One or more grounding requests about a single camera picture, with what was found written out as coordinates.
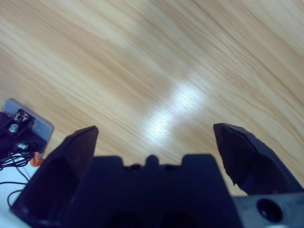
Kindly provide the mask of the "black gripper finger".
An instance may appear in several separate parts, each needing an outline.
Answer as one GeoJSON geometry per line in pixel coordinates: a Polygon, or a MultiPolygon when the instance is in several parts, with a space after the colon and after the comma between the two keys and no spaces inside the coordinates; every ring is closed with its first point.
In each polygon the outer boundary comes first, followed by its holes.
{"type": "Polygon", "coordinates": [[[75,131],[42,162],[10,211],[33,228],[60,228],[94,156],[99,130],[75,131]]]}
{"type": "Polygon", "coordinates": [[[304,190],[275,152],[246,129],[216,123],[213,130],[226,174],[247,195],[304,190]]]}

